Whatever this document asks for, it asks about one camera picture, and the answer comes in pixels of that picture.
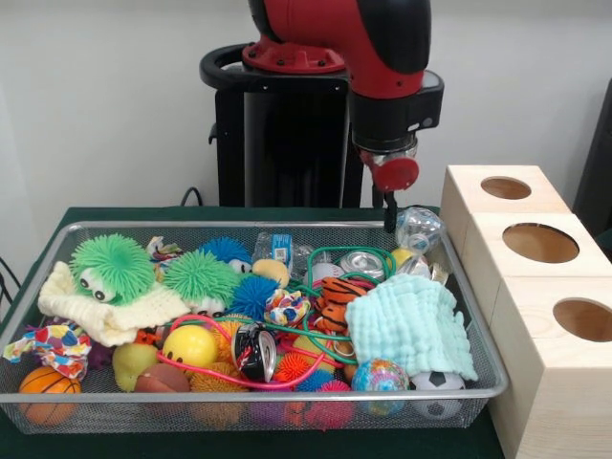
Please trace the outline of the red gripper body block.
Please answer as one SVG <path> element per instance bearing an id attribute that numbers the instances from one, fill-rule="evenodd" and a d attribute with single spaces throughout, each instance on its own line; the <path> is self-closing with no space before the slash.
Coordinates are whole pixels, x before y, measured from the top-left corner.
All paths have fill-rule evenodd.
<path id="1" fill-rule="evenodd" d="M 373 184 L 381 192 L 410 188 L 420 172 L 416 160 L 408 151 L 379 155 L 362 150 L 361 160 L 369 168 Z"/>

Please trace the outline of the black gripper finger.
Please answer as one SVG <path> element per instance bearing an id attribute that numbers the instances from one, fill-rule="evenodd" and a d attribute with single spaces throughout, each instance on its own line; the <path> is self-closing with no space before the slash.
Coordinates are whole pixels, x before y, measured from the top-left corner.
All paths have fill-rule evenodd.
<path id="1" fill-rule="evenodd" d="M 397 226 L 398 206 L 393 191 L 385 192 L 383 199 L 386 203 L 384 212 L 384 230 L 387 233 L 394 233 Z"/>

